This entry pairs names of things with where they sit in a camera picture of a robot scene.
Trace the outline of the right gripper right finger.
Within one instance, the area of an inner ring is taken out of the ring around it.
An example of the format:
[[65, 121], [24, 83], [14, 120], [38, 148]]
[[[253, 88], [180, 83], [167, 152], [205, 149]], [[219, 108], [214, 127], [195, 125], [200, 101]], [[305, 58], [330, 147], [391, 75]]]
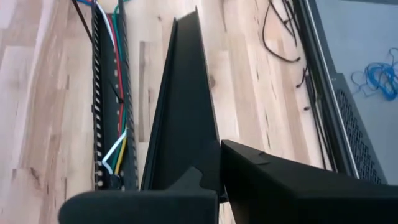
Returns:
[[236, 223], [397, 223], [397, 187], [319, 169], [230, 140], [222, 178]]

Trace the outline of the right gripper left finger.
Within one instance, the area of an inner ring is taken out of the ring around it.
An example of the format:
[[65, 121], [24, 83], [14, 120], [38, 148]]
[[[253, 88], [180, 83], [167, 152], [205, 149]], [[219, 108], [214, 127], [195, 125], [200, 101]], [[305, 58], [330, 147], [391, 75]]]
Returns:
[[190, 167], [166, 190], [92, 191], [68, 199], [58, 221], [63, 224], [218, 223], [218, 195], [200, 187], [202, 173]]

